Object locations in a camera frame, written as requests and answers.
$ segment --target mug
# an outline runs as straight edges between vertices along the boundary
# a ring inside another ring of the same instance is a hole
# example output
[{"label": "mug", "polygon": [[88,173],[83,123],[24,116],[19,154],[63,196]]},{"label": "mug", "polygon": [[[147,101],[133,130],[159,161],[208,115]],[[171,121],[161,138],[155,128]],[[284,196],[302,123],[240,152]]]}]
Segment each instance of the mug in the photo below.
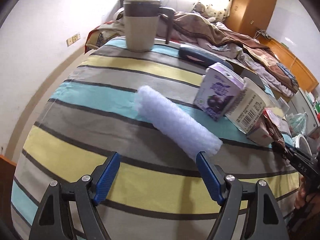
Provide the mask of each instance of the mug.
[{"label": "mug", "polygon": [[127,48],[135,52],[151,50],[160,14],[168,17],[166,44],[169,44],[175,10],[161,7],[160,0],[125,0],[124,33]]}]

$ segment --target metal screw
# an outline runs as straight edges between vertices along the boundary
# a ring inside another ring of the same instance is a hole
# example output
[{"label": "metal screw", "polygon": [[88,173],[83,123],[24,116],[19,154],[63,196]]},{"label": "metal screw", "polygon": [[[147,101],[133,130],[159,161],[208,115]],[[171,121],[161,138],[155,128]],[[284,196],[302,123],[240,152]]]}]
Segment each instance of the metal screw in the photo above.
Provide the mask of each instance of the metal screw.
[{"label": "metal screw", "polygon": [[53,180],[50,182],[51,187],[57,186],[57,184],[58,184],[58,182],[56,180]]},{"label": "metal screw", "polygon": [[81,179],[82,179],[82,181],[89,181],[90,175],[84,175]]},{"label": "metal screw", "polygon": [[226,179],[227,179],[228,181],[234,181],[234,180],[235,180],[235,176],[229,174],[229,175],[226,176]]},{"label": "metal screw", "polygon": [[263,179],[259,180],[259,184],[263,187],[267,185],[267,183]]}]

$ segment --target plastic bag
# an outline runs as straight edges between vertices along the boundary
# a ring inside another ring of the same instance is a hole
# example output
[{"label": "plastic bag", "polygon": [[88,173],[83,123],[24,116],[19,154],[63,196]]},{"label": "plastic bag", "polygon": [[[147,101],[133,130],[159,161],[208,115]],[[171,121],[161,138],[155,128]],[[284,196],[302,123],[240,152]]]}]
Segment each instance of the plastic bag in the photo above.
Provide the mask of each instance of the plastic bag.
[{"label": "plastic bag", "polygon": [[298,134],[306,135],[307,114],[288,114],[285,116],[292,137]]}]

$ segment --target mug handle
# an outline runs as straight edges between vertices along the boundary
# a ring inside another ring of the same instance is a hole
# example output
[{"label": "mug handle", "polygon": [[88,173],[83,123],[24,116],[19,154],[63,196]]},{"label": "mug handle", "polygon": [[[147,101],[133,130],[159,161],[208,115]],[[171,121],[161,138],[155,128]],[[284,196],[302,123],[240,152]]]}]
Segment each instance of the mug handle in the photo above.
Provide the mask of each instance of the mug handle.
[{"label": "mug handle", "polygon": [[167,36],[165,38],[165,44],[169,44],[171,32],[173,28],[173,16],[175,13],[175,9],[169,7],[160,7],[159,14],[165,14],[168,17],[168,27],[167,27]]}]

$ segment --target floor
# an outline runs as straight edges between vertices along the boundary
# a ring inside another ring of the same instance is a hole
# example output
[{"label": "floor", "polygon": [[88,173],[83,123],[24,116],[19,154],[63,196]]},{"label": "floor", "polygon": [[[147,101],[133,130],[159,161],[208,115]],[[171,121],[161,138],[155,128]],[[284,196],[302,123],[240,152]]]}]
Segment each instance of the floor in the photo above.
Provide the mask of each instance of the floor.
[{"label": "floor", "polygon": [[68,78],[70,73],[77,68],[77,66],[80,65],[81,62],[83,62],[91,53],[93,53],[95,50],[90,50],[86,54],[82,54],[80,57],[78,57],[73,63],[71,63],[61,74],[60,76],[53,82],[53,84],[49,87],[49,89],[44,93],[42,98],[39,100],[36,107],[33,109],[31,115],[29,116],[22,133],[19,137],[18,143],[15,147],[14,154],[12,161],[15,163],[18,162],[22,147],[24,145],[24,142],[26,141],[26,138],[29,134],[29,131],[32,128],[32,125],[37,120],[38,116],[42,112],[42,109],[44,108],[45,104],[47,103],[48,99],[52,95],[52,93],[59,87],[59,85]]}]

